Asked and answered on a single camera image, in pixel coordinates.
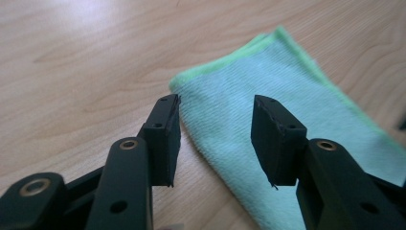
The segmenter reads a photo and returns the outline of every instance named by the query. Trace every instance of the wood grain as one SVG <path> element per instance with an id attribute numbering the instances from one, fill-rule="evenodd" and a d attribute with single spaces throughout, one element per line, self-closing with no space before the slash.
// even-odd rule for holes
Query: wood grain
<path id="1" fill-rule="evenodd" d="M 1 1 L 0 194 L 103 165 L 176 73 L 280 24 L 406 147 L 404 1 Z M 156 228 L 258 228 L 185 131 L 175 188 L 153 192 Z"/>

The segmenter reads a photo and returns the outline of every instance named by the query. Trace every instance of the folded cloth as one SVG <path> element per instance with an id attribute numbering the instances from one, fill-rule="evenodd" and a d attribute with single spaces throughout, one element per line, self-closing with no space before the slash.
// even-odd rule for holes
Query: folded cloth
<path id="1" fill-rule="evenodd" d="M 406 150 L 335 86 L 279 27 L 230 55 L 175 76 L 181 118 L 197 149 L 262 229 L 304 229 L 294 187 L 272 188 L 251 144 L 256 94 L 280 101 L 307 127 L 307 138 L 343 145 L 364 171 L 396 185 Z"/>

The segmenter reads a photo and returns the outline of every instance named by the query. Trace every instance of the wooden table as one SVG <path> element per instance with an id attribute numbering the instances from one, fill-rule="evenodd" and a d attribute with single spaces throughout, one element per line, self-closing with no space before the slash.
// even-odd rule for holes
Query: wooden table
<path id="1" fill-rule="evenodd" d="M 100 167 L 176 73 L 280 24 L 406 146 L 405 1 L 1 1 L 0 194 Z M 153 189 L 155 228 L 258 228 L 182 134 L 175 188 Z"/>

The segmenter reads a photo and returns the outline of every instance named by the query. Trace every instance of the textured fabric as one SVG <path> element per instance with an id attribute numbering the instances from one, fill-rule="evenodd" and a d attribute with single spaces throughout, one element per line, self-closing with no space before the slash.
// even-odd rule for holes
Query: textured fabric
<path id="1" fill-rule="evenodd" d="M 272 188 L 251 144 L 254 95 L 280 101 L 307 137 L 343 145 L 367 172 L 401 185 L 406 151 L 332 84 L 283 28 L 175 76 L 181 118 L 197 149 L 262 229 L 304 229 L 295 187 Z"/>

